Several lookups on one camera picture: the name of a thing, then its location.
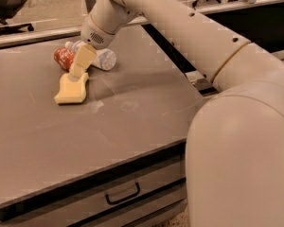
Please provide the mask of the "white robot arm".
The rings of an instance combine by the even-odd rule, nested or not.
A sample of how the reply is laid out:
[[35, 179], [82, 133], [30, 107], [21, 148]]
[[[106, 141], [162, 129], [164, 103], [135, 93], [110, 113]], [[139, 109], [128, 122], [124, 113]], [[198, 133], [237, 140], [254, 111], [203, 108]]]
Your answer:
[[284, 62], [177, 0], [97, 0], [81, 37], [105, 48], [137, 15], [218, 92], [186, 138], [192, 227], [284, 227]]

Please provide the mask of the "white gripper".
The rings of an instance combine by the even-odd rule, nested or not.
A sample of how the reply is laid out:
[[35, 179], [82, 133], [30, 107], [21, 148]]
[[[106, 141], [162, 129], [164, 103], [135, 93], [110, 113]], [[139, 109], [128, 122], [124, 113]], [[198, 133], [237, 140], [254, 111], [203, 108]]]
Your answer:
[[69, 73], [80, 78], [97, 57], [97, 50], [106, 48], [115, 38], [115, 24], [110, 21], [98, 21], [88, 15], [82, 24], [81, 39], [86, 43], [75, 54]]

